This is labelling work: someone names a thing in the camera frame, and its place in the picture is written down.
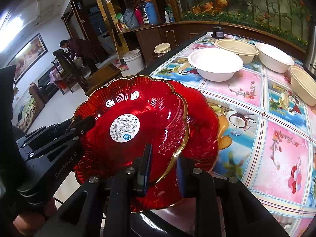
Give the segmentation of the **person's left hand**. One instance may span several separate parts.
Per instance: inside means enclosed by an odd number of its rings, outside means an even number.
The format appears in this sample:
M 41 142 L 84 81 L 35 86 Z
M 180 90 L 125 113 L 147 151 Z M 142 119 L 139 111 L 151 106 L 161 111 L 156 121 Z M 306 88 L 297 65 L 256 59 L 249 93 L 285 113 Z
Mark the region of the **person's left hand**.
M 56 202 L 54 198 L 51 198 L 42 213 L 18 215 L 13 222 L 13 236 L 34 236 L 56 211 Z

